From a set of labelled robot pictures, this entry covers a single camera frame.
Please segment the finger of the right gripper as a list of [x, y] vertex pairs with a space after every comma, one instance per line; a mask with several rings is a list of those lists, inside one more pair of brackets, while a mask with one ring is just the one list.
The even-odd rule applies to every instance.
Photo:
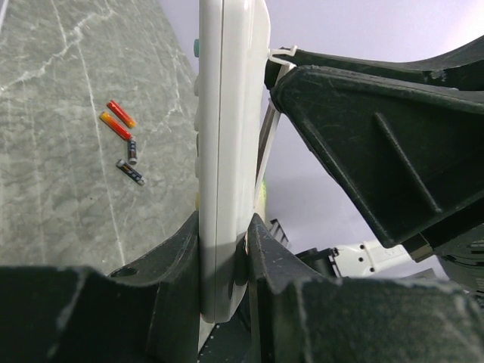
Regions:
[[482, 92], [301, 66], [271, 99], [385, 247], [482, 224]]
[[456, 88], [461, 91], [482, 91], [483, 52], [483, 37], [479, 37], [439, 56], [404, 63], [362, 60], [304, 50], [296, 51], [294, 56], [279, 54], [275, 58], [296, 66], [333, 67], [406, 82]]

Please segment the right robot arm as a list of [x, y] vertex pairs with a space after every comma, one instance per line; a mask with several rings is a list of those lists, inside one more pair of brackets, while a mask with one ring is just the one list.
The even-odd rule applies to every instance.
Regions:
[[265, 86], [261, 150], [285, 115], [374, 233], [313, 251], [315, 268], [363, 278], [435, 256], [482, 295], [482, 39], [404, 63], [280, 48]]

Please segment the remote battery cover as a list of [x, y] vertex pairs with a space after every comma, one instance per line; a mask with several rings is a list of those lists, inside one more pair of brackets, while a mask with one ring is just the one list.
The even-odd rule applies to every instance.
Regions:
[[[268, 60], [273, 64], [278, 64], [279, 71], [275, 78], [275, 83], [279, 81], [281, 77], [291, 71], [296, 65], [288, 60], [282, 60], [278, 55], [287, 55], [293, 57], [296, 54], [297, 46], [293, 45], [290, 49], [273, 49], [270, 50]], [[259, 149], [258, 160], [256, 170], [256, 185], [255, 195], [259, 196], [260, 189], [262, 187], [262, 180], [264, 178], [265, 169], [267, 166], [271, 146], [275, 137], [275, 133], [278, 127], [281, 113], [275, 108], [271, 99], [268, 100], [268, 107], [265, 112], [262, 127], [259, 133]]]

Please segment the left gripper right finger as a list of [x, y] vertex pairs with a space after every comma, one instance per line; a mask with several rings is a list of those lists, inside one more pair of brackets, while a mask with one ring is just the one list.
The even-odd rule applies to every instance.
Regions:
[[446, 281], [326, 278], [247, 230], [255, 362], [481, 362], [483, 316]]

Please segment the white remote control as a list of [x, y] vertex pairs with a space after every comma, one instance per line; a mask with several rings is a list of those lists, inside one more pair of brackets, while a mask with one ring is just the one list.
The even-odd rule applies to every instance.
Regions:
[[203, 320], [229, 321], [246, 290], [246, 233], [271, 24], [264, 1], [201, 1], [194, 85]]

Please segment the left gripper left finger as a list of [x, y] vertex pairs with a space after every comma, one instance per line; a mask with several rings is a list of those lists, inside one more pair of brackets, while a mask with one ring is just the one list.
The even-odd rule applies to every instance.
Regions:
[[134, 262], [1, 269], [3, 362], [195, 362], [198, 216]]

